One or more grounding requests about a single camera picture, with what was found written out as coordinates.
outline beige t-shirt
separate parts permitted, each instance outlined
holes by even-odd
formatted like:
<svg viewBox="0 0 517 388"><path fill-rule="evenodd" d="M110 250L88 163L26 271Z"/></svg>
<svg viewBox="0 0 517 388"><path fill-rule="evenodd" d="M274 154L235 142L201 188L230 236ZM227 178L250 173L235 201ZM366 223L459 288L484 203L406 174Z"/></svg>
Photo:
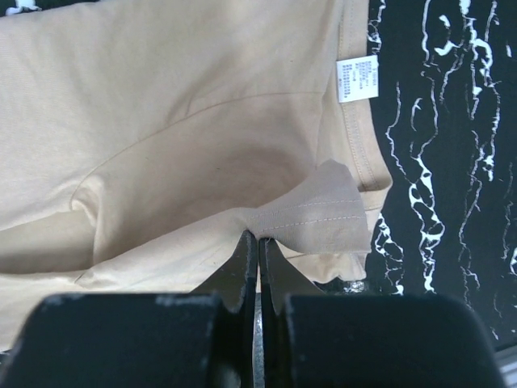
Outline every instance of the beige t-shirt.
<svg viewBox="0 0 517 388"><path fill-rule="evenodd" d="M0 350L51 293L189 291L243 230L365 276L391 184L368 0L113 0L0 19Z"/></svg>

